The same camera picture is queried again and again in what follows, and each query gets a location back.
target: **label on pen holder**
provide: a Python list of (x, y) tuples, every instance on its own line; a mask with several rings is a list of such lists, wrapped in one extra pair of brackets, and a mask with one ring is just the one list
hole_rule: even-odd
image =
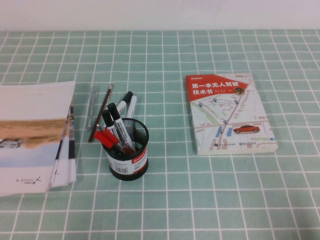
[(134, 159), (127, 161), (119, 161), (114, 159), (107, 153), (110, 167), (117, 173), (122, 175), (131, 175), (139, 172), (147, 163), (148, 153), (145, 147), (143, 152)]

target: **table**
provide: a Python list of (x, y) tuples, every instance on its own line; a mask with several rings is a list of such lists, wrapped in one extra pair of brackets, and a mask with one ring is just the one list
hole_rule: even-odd
[[(0, 198), (0, 239), (316, 240), (320, 238), (319, 30), (0, 32), (0, 83), (76, 80), (77, 181)], [(276, 153), (197, 156), (190, 74), (251, 72)], [(119, 181), (88, 143), (109, 83), (110, 103), (137, 96), (149, 129), (149, 169)]]

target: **red label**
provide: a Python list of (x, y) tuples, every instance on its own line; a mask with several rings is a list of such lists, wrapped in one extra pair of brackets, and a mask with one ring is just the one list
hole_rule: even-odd
[(235, 94), (248, 86), (215, 74), (188, 75), (185, 79), (190, 102), (216, 94)]
[(144, 148), (143, 152), (139, 156), (137, 156), (136, 158), (132, 159), (131, 163), (135, 164), (135, 163), (139, 162), (141, 159), (144, 158), (144, 156), (146, 155), (146, 152), (147, 152), (147, 147)]

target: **whiteboard marker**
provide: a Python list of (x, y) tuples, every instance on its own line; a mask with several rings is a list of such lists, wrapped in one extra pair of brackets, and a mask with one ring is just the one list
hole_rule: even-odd
[(103, 110), (102, 117), (105, 122), (106, 129), (108, 129), (117, 139), (120, 139), (121, 141), (118, 143), (119, 147), (121, 147), (125, 153), (129, 153), (127, 146), (125, 146), (122, 139), (119, 137), (117, 133), (117, 129), (114, 125), (114, 121), (111, 118), (110, 112), (108, 109)]
[(132, 117), (134, 116), (136, 103), (137, 103), (137, 96), (133, 95), (131, 97), (130, 105), (128, 107), (128, 112), (126, 113), (127, 118), (132, 119)]
[(117, 127), (119, 131), (120, 139), (124, 142), (124, 144), (126, 144), (130, 148), (132, 153), (136, 152), (134, 143), (132, 142), (126, 130), (125, 124), (120, 117), (120, 114), (117, 110), (115, 103), (110, 103), (107, 107), (109, 109), (111, 116), (113, 117), (114, 125)]
[(132, 91), (128, 91), (124, 96), (124, 98), (121, 100), (121, 102), (118, 104), (118, 106), (116, 106), (116, 109), (118, 110), (119, 114), (123, 111), (125, 106), (130, 102), (132, 95), (133, 95)]

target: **mesh pen cup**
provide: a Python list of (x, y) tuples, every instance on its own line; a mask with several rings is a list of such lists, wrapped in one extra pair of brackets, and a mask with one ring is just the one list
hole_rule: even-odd
[(139, 120), (133, 118), (122, 119), (136, 152), (130, 155), (120, 155), (113, 149), (105, 147), (111, 173), (120, 180), (132, 181), (140, 178), (148, 169), (147, 143), (149, 131)]

